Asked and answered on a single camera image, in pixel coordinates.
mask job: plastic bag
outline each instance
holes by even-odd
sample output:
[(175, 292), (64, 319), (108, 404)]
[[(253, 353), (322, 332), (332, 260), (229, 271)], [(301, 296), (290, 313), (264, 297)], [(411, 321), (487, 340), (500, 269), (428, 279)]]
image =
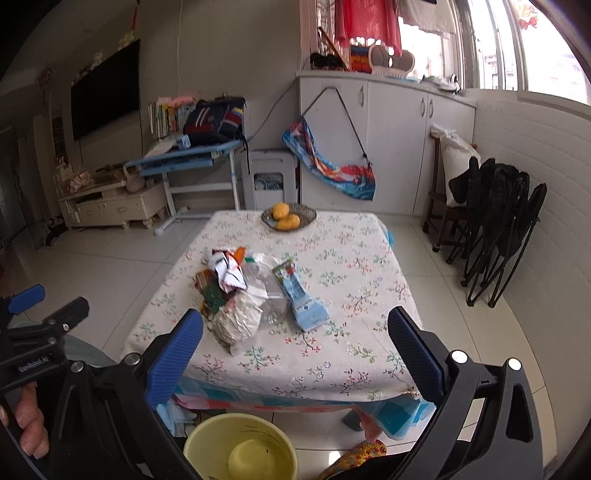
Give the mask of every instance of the plastic bag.
[(261, 300), (261, 326), (282, 322), (289, 310), (290, 301), (272, 272), (279, 262), (270, 255), (260, 253), (247, 255), (246, 258), (241, 265), (247, 284), (246, 291)]
[(245, 340), (256, 335), (261, 323), (263, 299), (240, 290), (218, 310), (210, 321), (210, 330), (229, 347), (232, 355), (244, 350)]

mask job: floral tablecloth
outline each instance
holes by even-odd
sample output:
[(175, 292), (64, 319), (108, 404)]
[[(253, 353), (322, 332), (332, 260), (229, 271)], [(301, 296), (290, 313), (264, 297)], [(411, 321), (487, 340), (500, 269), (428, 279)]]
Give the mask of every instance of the floral tablecloth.
[(124, 353), (143, 352), (187, 309), (198, 309), (202, 297), (194, 276), (203, 269), (204, 254), (238, 246), (281, 260), (292, 258), (304, 288), (324, 303), (330, 321), (304, 333), (290, 316), (260, 329), (237, 356), (205, 331), (185, 376), (213, 388), (293, 400), (354, 403), (416, 393), (388, 337), (388, 312), (402, 305), (422, 325), (378, 219), (368, 213), (319, 212), (310, 226), (292, 233), (271, 230), (259, 212), (216, 213), (143, 311)]

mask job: white bin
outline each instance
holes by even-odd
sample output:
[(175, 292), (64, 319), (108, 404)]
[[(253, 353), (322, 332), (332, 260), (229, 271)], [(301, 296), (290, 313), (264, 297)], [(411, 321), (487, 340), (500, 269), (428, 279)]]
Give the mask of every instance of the white bin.
[[(265, 210), (276, 203), (297, 203), (297, 161), (287, 150), (254, 150), (250, 152), (251, 172), (248, 174), (246, 155), (242, 157), (242, 184), (247, 210)], [(276, 184), (280, 188), (261, 188)]]

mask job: human hand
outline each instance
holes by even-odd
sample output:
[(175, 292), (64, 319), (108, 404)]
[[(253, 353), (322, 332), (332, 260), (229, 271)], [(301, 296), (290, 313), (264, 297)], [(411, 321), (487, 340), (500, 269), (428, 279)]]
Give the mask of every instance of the human hand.
[[(43, 425), (44, 417), (37, 406), (36, 384), (29, 383), (22, 388), (21, 399), (14, 412), (18, 426), (22, 428), (21, 448), (28, 455), (36, 459), (42, 458), (49, 452), (49, 438)], [(8, 427), (8, 415), (0, 407), (0, 420)]]

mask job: white cabinet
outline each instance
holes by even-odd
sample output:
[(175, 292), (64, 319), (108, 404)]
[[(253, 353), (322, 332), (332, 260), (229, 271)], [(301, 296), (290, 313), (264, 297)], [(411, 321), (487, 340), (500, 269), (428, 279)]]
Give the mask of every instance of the white cabinet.
[[(423, 149), (423, 163), (421, 176), (418, 182), (417, 201), (414, 205), (413, 215), (424, 216), (427, 213), (428, 191), (433, 181), (435, 142), (431, 138), (431, 126), (438, 125), (448, 130), (455, 130), (457, 134), (467, 142), (472, 142), (474, 135), (475, 109), (470, 105), (455, 102), (451, 99), (437, 95), (428, 95), (427, 104), (427, 129), (425, 131)], [(445, 191), (445, 175), (440, 164), (438, 170), (438, 192)]]
[[(327, 86), (338, 88), (372, 163), (374, 200), (356, 200), (301, 168), (301, 201), (318, 210), (423, 216), (433, 175), (431, 126), (472, 141), (475, 109), (455, 98), (387, 79), (327, 72), (300, 76), (300, 112)], [(306, 113), (317, 151), (337, 166), (364, 165), (362, 150), (337, 93), (328, 90)]]
[[(300, 112), (304, 112), (314, 99), (331, 86), (336, 87), (343, 98), (351, 121), (363, 147), (368, 136), (368, 82), (364, 80), (307, 78), (300, 80)], [(312, 130), (317, 151), (337, 166), (365, 165), (363, 152), (340, 103), (335, 90), (327, 90), (306, 113), (306, 121)], [(371, 202), (347, 197), (332, 186), (301, 169), (301, 201), (319, 210), (368, 210)]]
[(376, 178), (371, 212), (411, 215), (425, 141), (427, 94), (369, 85), (368, 158)]

